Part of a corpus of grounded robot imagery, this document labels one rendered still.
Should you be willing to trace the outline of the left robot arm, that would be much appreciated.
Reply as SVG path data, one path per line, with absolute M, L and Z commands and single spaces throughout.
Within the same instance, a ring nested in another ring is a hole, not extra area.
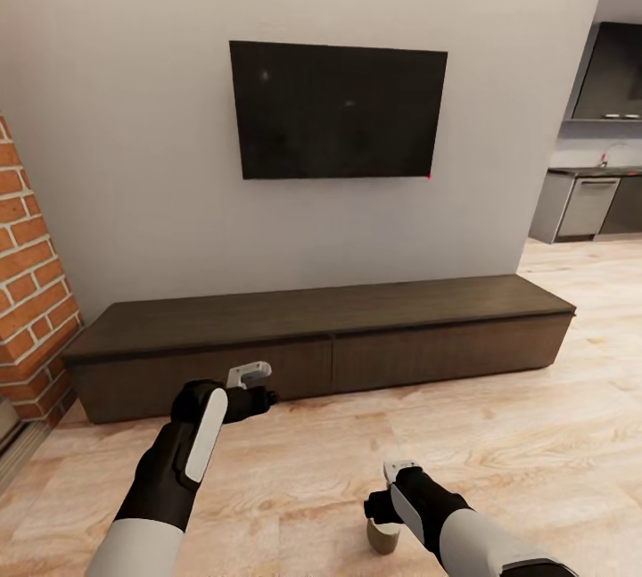
M 222 425 L 265 414 L 280 396 L 248 381 L 272 373 L 257 361 L 232 368 L 227 389 L 213 379 L 185 385 L 172 422 L 138 462 L 135 482 L 83 577 L 174 577 L 178 554 Z

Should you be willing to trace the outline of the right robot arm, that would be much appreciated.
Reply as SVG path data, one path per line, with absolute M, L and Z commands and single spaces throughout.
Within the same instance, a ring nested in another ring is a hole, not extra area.
M 383 463 L 387 490 L 370 493 L 366 518 L 405 523 L 449 577 L 578 577 L 543 548 L 475 512 L 431 480 L 414 459 Z

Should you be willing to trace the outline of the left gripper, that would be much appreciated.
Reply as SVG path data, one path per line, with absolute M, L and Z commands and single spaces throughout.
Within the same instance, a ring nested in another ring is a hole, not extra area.
M 267 391 L 265 386 L 250 388 L 248 391 L 245 389 L 233 389 L 233 391 L 238 395 L 240 406 L 237 415 L 228 424 L 239 423 L 249 417 L 265 414 L 272 405 L 281 401 L 276 392 Z

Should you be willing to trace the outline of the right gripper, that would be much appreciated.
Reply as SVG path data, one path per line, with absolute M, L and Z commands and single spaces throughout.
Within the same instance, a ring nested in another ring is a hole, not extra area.
M 391 504 L 391 489 L 371 492 L 370 497 L 370 500 L 364 502 L 366 518 L 372 517 L 375 524 L 405 523 Z

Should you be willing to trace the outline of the pillar candle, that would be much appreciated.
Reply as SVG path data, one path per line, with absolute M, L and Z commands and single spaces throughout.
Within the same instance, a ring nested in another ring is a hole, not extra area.
M 391 554 L 397 547 L 400 536 L 400 524 L 375 524 L 374 519 L 370 517 L 367 522 L 366 531 L 372 548 L 380 554 Z

